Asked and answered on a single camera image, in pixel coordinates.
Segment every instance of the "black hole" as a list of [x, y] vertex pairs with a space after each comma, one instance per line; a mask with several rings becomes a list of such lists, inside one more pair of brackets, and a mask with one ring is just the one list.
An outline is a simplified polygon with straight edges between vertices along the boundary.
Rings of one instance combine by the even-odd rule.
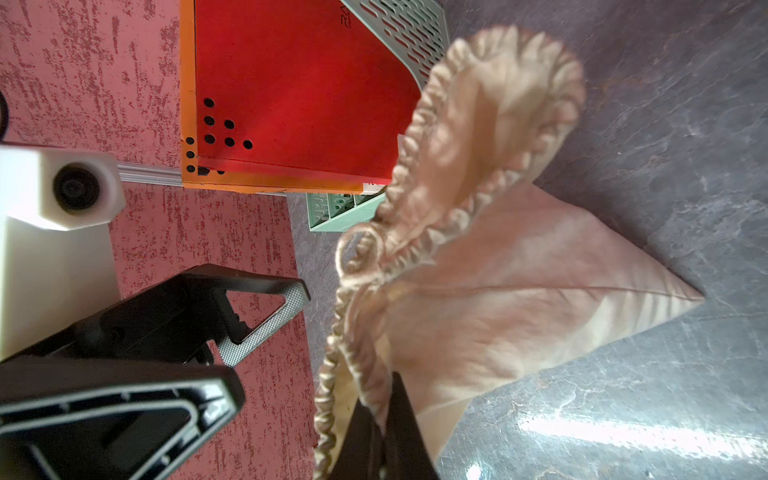
[[63, 208], [85, 210], [96, 203], [101, 188], [96, 176], [88, 170], [66, 165], [53, 179], [53, 192]]

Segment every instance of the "black cable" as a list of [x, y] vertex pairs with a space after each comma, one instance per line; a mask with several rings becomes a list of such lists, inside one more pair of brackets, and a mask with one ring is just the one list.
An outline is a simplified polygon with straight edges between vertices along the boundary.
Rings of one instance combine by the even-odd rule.
[[8, 102], [5, 101], [5, 96], [0, 91], [0, 142], [5, 138], [5, 132], [8, 131], [8, 119], [10, 117]]

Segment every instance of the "gathered fabric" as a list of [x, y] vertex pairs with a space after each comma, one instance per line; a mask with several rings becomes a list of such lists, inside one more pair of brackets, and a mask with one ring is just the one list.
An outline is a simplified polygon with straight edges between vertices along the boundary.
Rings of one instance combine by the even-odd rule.
[[385, 200], [339, 240], [315, 478], [333, 467], [358, 399], [385, 430], [393, 371], [435, 458], [474, 397], [703, 301], [531, 184], [585, 95], [563, 44], [516, 27], [458, 40], [432, 69]]

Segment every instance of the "red painted surface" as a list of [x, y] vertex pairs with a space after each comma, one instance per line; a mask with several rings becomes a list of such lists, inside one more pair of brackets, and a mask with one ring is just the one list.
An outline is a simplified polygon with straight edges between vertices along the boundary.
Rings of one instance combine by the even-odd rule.
[[179, 4], [0, 2], [6, 140], [178, 165]]
[[[110, 225], [124, 296], [202, 263], [296, 276], [284, 197], [142, 184], [124, 189], [127, 206]], [[252, 298], [231, 298], [242, 319], [261, 318], [277, 306]], [[235, 370], [247, 396], [243, 411], [172, 478], [309, 478], [314, 407], [303, 316]]]
[[339, 0], [196, 0], [195, 20], [200, 165], [390, 182], [421, 92]]

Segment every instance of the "drawstring bag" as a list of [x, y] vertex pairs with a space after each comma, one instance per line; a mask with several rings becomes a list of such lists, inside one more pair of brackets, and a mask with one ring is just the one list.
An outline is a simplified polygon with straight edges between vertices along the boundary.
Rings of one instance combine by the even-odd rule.
[[474, 397], [703, 301], [531, 184], [585, 95], [562, 43], [516, 27], [460, 39], [432, 69], [386, 199], [339, 239], [314, 478], [327, 478], [358, 399], [385, 430], [392, 372], [434, 459]]

